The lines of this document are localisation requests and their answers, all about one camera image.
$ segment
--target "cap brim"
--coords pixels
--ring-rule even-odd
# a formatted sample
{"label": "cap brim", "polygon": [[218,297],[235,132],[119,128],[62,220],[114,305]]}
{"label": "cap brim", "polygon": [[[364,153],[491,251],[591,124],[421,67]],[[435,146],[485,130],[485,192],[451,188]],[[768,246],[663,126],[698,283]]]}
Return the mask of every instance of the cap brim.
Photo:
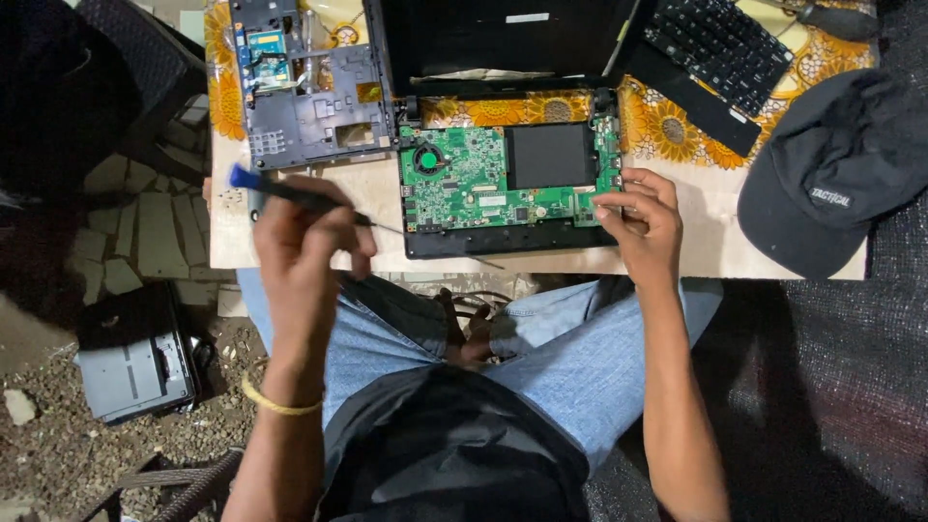
{"label": "cap brim", "polygon": [[827,279],[844,267],[867,238],[869,225],[831,228],[800,210],[769,168],[767,148],[757,155],[738,199],[741,231],[757,250],[807,279]]}

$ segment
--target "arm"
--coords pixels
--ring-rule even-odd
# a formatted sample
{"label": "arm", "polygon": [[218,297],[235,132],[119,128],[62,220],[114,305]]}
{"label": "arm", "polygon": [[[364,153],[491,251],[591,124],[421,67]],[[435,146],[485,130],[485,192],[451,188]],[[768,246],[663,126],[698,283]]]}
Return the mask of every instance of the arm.
{"label": "arm", "polygon": [[[298,176],[290,183],[345,204],[316,218],[272,198],[254,230],[275,331],[262,393],[280,406],[303,408],[324,398],[339,292],[330,259],[337,250],[351,252],[353,274],[362,278],[377,247],[369,228],[354,226],[351,204],[334,185]],[[323,448],[321,408],[288,416],[259,407],[223,521],[311,519],[322,495]]]}
{"label": "arm", "polygon": [[[623,170],[625,192],[593,200],[619,241],[644,318],[644,446],[654,494],[680,521],[728,520],[725,474],[690,363],[677,284],[683,226],[672,182]],[[611,208],[626,207],[625,218]]]}

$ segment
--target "yellow wrist band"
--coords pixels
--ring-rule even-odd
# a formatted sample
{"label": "yellow wrist band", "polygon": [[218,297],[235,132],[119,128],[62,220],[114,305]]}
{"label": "yellow wrist band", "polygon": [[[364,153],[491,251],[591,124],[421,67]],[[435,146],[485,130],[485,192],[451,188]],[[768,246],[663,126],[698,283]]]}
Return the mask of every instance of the yellow wrist band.
{"label": "yellow wrist band", "polygon": [[280,413],[281,415],[305,415],[306,413],[311,413],[322,408],[322,403],[325,402],[325,397],[323,397],[322,400],[318,401],[316,404],[307,406],[306,408],[281,406],[254,389],[254,386],[251,385],[251,381],[248,380],[248,372],[243,372],[241,375],[241,391],[244,392],[245,397],[253,400],[258,406],[264,406],[270,411]]}

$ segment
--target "black cap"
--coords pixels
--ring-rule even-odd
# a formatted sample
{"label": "black cap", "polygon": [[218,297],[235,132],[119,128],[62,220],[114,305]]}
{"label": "black cap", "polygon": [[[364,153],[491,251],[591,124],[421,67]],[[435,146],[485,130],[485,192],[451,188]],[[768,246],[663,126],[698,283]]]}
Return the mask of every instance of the black cap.
{"label": "black cap", "polygon": [[748,241],[802,277],[834,275],[875,217],[928,186],[923,105],[873,69],[811,87],[783,114],[741,189]]}

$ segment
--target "black shirt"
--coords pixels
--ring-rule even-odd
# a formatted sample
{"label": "black shirt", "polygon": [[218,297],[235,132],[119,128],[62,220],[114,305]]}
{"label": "black shirt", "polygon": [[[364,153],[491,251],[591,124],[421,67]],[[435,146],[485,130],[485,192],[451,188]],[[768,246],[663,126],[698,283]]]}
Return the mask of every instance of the black shirt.
{"label": "black shirt", "polygon": [[377,379],[326,428],[320,520],[588,520],[586,457],[544,413],[476,372]]}

